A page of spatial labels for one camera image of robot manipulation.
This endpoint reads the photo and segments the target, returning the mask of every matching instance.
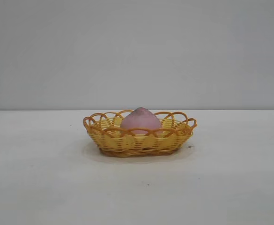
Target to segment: pink fruit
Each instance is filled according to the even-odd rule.
[[[162,128],[160,120],[148,109],[143,107],[137,108],[131,114],[126,116],[120,127],[123,129],[132,129],[132,128],[147,128],[150,130],[155,130]],[[135,130],[132,131],[134,134],[147,134],[145,130]]]

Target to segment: gray wall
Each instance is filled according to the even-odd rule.
[[[274,0],[0,0],[0,109],[274,108]]]

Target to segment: white table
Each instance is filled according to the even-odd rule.
[[[184,111],[190,142],[144,158],[101,155],[94,112],[0,112],[0,225],[274,225],[274,110]]]

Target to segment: yellow woven basket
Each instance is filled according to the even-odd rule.
[[[155,115],[158,117],[165,115],[160,119],[161,129],[120,128],[123,114],[131,112],[133,110],[95,113],[84,118],[83,124],[89,136],[102,153],[120,158],[169,155],[193,135],[193,129],[197,126],[196,120],[188,118],[183,112],[157,112]],[[183,121],[175,120],[175,115],[182,115]],[[145,130],[147,134],[136,135],[132,132],[134,130]]]

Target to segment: basket base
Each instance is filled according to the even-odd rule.
[[[143,151],[135,151],[135,150],[126,150],[123,152],[116,152],[111,150],[103,150],[100,148],[102,154],[109,156],[109,157],[117,157],[117,158],[128,158],[128,157],[148,157],[148,156],[167,156],[171,155],[174,152],[178,151],[177,149],[164,149],[164,150],[150,150],[150,149],[143,149]]]

